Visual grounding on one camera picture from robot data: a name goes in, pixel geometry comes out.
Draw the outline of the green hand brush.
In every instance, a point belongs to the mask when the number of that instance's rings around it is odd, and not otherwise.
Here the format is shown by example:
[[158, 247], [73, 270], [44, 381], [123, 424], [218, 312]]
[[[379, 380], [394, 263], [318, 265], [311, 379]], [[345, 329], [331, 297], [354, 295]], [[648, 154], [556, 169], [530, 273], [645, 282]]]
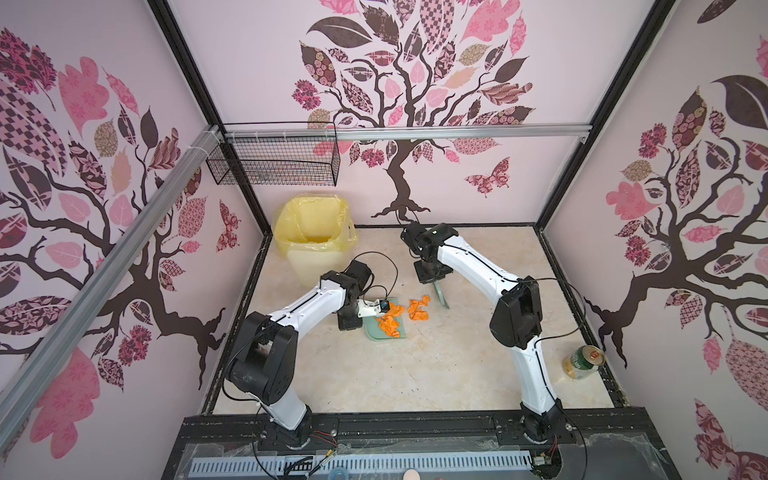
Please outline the green hand brush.
[[445, 294], [444, 294], [444, 292], [443, 292], [443, 289], [442, 289], [442, 287], [441, 287], [441, 285], [440, 285], [440, 282], [439, 282], [439, 281], [435, 281], [435, 282], [433, 283], [433, 287], [434, 287], [435, 293], [436, 293], [436, 295], [437, 295], [437, 298], [438, 298], [438, 300], [439, 300], [439, 302], [440, 302], [441, 306], [442, 306], [443, 308], [445, 308], [445, 309], [449, 309], [449, 308], [450, 308], [450, 305], [449, 305], [449, 303], [447, 302], [447, 299], [446, 299], [446, 297], [445, 297]]

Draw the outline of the green dustpan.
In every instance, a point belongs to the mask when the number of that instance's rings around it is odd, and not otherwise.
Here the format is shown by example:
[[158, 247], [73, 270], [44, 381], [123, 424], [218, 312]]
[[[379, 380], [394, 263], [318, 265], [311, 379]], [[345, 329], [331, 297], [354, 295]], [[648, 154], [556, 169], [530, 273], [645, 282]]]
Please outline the green dustpan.
[[396, 299], [388, 301], [389, 311], [363, 318], [363, 330], [372, 341], [405, 340], [406, 332], [402, 315], [406, 309]]

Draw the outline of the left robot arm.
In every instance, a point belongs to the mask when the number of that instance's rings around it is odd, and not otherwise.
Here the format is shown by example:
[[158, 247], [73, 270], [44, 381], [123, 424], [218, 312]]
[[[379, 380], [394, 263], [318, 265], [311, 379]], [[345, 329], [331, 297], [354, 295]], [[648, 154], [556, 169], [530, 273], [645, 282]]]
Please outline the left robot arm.
[[353, 260], [342, 271], [323, 274], [304, 296], [269, 315], [244, 319], [225, 367], [225, 380], [256, 400], [276, 425], [276, 435], [291, 446], [306, 445], [312, 412], [292, 387], [300, 340], [326, 317], [337, 316], [341, 331], [363, 325], [360, 304], [371, 269]]

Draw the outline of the orange scrap near right arm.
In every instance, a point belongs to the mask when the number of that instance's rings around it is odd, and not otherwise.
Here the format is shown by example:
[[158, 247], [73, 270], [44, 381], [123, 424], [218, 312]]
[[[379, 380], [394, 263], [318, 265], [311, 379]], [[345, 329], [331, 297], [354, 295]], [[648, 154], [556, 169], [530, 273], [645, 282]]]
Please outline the orange scrap near right arm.
[[402, 339], [402, 315], [406, 308], [402, 305], [391, 304], [390, 312], [384, 316], [377, 317], [376, 322], [379, 330], [390, 339]]

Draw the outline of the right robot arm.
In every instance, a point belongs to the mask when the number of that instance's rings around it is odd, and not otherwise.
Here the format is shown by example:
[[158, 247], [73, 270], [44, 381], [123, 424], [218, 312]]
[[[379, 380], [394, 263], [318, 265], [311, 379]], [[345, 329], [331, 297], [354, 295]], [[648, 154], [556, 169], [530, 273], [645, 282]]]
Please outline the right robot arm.
[[537, 444], [558, 436], [564, 414], [544, 362], [538, 281], [494, 264], [447, 224], [427, 228], [411, 223], [400, 238], [417, 259], [414, 269], [421, 283], [435, 283], [457, 273], [488, 298], [494, 306], [489, 330], [511, 351], [519, 377], [524, 436]]

